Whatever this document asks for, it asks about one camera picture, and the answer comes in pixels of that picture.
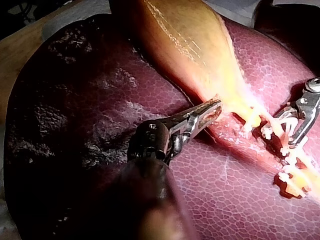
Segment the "organ surface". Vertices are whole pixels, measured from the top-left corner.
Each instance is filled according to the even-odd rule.
[[[271,114],[299,93],[292,86],[313,77],[270,39],[225,24],[251,92]],[[4,182],[22,239],[109,238],[109,224],[126,220],[110,217],[108,194],[135,127],[190,107],[119,28],[109,15],[73,23],[44,43],[17,79],[6,120]],[[170,164],[201,239],[319,239],[319,204],[281,197],[271,160],[264,170],[248,164],[262,155],[271,163],[280,158],[254,136],[236,144],[229,129],[242,125],[226,115],[214,126],[219,144],[199,135]],[[319,153],[318,130],[317,124],[305,146],[311,156]]]

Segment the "red liver tissue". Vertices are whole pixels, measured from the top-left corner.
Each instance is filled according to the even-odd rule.
[[[271,113],[289,99],[293,85],[313,77],[270,39],[226,25],[246,80]],[[7,112],[4,182],[23,239],[107,238],[105,223],[113,219],[105,208],[113,206],[102,193],[126,161],[135,127],[190,106],[116,28],[109,16],[95,16],[60,30],[17,79]],[[239,123],[234,118],[230,124]],[[318,129],[305,148],[313,157]],[[213,131],[229,134],[221,124]],[[219,143],[201,134],[170,164],[202,239],[320,238],[319,204],[280,196],[273,185],[277,170],[257,167],[262,155],[278,160],[262,142],[235,145],[222,137]]]

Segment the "metal grasper tip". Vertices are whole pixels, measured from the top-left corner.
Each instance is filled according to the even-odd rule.
[[[188,142],[215,121],[221,111],[222,102],[218,99],[210,99],[161,121],[169,129],[170,135],[179,133],[183,135],[183,142]]]
[[[308,80],[305,83],[305,89],[303,90],[303,95],[301,98],[295,102],[292,102],[290,105],[283,108],[276,116],[274,116],[279,120],[289,117],[303,120],[300,127],[289,138],[288,144],[290,145],[290,148],[296,148],[311,130],[317,120],[317,117],[319,116],[319,107],[320,78],[316,77]],[[261,131],[267,135],[271,132],[270,128],[270,124],[267,124],[262,127]]]

